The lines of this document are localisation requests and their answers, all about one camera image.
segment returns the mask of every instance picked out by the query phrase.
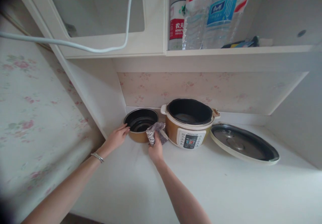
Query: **rice cooker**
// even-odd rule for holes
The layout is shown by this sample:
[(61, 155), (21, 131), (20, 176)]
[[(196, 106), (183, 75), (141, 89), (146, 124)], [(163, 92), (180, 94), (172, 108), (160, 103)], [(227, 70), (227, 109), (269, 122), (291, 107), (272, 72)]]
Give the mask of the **rice cooker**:
[(216, 109), (194, 99), (175, 99), (161, 107), (166, 115), (165, 131), (169, 140), (182, 149), (199, 148), (215, 119), (220, 118)]

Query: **cloth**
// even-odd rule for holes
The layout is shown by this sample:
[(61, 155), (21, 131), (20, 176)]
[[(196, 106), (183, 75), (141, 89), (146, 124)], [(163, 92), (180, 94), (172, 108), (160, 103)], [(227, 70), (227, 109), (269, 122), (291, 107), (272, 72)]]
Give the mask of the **cloth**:
[(150, 144), (153, 146), (155, 143), (155, 139), (154, 139), (154, 131), (157, 131), (161, 140), (161, 144), (164, 144), (165, 142), (168, 141), (168, 136), (167, 134), (164, 132), (164, 128), (165, 128), (165, 123), (163, 122), (156, 122), (155, 124), (153, 124), (151, 127), (149, 127), (146, 130), (148, 139)]

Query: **wrist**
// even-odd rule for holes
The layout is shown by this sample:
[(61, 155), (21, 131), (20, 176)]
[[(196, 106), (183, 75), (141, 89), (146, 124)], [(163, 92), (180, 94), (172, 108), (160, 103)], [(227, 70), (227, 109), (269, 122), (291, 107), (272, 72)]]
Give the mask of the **wrist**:
[(162, 168), (167, 166), (167, 164), (165, 163), (164, 159), (160, 159), (160, 160), (155, 161), (154, 165), (157, 168), (157, 170), (162, 169)]
[(105, 150), (102, 147), (98, 148), (96, 153), (103, 159), (106, 159), (106, 157), (110, 154), (108, 150)]

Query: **silver bracelet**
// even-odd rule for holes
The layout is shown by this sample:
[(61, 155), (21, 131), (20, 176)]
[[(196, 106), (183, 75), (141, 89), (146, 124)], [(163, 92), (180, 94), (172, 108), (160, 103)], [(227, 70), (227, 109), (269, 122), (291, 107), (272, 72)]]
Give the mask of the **silver bracelet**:
[(93, 155), (94, 157), (98, 158), (101, 163), (104, 162), (103, 158), (101, 156), (99, 156), (96, 152), (95, 153), (92, 153), (91, 155)]

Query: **digital display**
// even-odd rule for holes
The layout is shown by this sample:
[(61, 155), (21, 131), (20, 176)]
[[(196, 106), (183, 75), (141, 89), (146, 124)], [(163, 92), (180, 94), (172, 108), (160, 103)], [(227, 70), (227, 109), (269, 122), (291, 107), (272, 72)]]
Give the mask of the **digital display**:
[(186, 135), (183, 147), (186, 149), (193, 149), (196, 145), (198, 135)]

